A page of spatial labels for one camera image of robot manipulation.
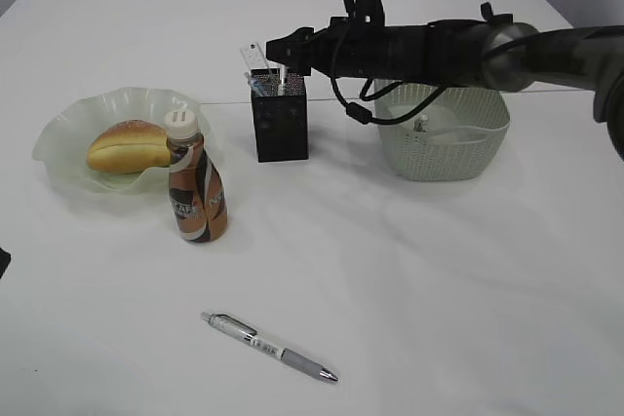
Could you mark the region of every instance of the pen grip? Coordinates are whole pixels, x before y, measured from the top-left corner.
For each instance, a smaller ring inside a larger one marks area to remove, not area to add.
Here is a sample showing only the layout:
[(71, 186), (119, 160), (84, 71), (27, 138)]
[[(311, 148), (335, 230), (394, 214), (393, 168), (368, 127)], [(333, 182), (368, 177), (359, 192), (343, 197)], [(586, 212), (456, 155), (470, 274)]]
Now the pen grip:
[(303, 372), (304, 374), (320, 379), (321, 371), (323, 367), (298, 353), (295, 353), (288, 348), (282, 353), (282, 362), (290, 367)]

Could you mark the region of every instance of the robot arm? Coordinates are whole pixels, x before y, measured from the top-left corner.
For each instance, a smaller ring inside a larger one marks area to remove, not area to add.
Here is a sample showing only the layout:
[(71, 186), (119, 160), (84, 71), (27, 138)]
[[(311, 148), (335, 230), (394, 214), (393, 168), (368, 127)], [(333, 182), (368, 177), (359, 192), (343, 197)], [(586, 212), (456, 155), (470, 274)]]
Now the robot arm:
[(483, 21), (447, 19), (385, 26), (381, 0), (344, 0), (344, 5), (347, 17), (332, 18), (327, 28), (317, 32), (299, 28), (269, 41), (266, 52), (269, 59), (301, 75), (310, 75), (314, 68), (330, 77), (336, 97), (359, 122), (391, 125), (402, 119), (376, 119), (367, 108), (346, 102), (337, 87), (339, 77), (368, 79), (361, 94), (365, 100), (375, 78), (397, 80), (397, 86), (439, 87), (404, 120), (451, 86), (518, 92), (540, 81), (596, 92), (594, 119), (607, 122), (611, 140), (624, 159), (624, 27), (539, 33), (527, 23), (514, 22), (511, 15), (495, 15), (489, 4), (482, 6)]

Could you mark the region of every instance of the plastic basket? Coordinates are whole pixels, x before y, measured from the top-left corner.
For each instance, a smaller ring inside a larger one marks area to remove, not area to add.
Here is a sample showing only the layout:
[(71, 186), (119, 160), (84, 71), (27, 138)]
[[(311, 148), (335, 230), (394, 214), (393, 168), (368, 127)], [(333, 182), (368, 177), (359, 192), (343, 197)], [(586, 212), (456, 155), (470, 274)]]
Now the plastic basket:
[[(375, 90), (390, 83), (376, 80)], [(376, 115), (399, 117), (434, 90), (426, 85), (403, 85), (375, 102)], [(477, 177), (496, 155), (510, 124), (500, 93), (483, 89), (449, 89), (422, 114), (429, 120), (426, 132), (414, 130), (417, 117), (397, 126), (378, 126), (390, 166), (418, 181)]]

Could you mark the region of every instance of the bottle label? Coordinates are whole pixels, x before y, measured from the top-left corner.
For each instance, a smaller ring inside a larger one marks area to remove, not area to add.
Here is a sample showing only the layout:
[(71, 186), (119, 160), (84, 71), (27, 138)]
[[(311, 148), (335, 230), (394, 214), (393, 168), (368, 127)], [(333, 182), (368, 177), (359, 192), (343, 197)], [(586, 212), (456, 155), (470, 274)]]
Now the bottle label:
[(227, 225), (221, 178), (203, 141), (172, 150), (169, 196), (179, 230), (188, 241), (207, 242)]

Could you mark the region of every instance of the pen tip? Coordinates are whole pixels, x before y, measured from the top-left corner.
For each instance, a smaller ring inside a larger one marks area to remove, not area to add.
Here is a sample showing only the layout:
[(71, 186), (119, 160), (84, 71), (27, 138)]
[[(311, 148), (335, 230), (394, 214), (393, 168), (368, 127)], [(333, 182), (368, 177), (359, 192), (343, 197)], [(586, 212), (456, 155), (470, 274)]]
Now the pen tip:
[(334, 382), (337, 382), (337, 381), (338, 381), (338, 378), (337, 378), (337, 377), (336, 377), (336, 376), (335, 376), (332, 372), (328, 371), (328, 370), (327, 370), (327, 369), (325, 369), (325, 368), (323, 368), (323, 369), (321, 370), (321, 372), (319, 373), (319, 375), (320, 375), (320, 376), (321, 376), (321, 378), (322, 378), (323, 380), (325, 380), (326, 382), (331, 382), (331, 383), (334, 383)]

